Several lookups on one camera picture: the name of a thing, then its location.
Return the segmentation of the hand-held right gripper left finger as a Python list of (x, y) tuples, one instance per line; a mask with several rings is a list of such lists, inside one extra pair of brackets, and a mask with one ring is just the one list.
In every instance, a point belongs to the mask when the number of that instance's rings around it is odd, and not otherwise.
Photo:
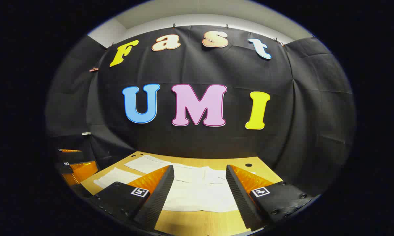
[(87, 199), (124, 226), (153, 231), (174, 177), (174, 167), (167, 165), (128, 184), (115, 181)]

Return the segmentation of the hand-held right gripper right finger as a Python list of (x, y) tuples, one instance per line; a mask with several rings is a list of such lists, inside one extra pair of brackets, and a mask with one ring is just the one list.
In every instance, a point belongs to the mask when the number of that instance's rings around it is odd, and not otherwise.
[(273, 183), (234, 165), (227, 165), (226, 178), (245, 227), (250, 230), (282, 225), (315, 201), (292, 184)]

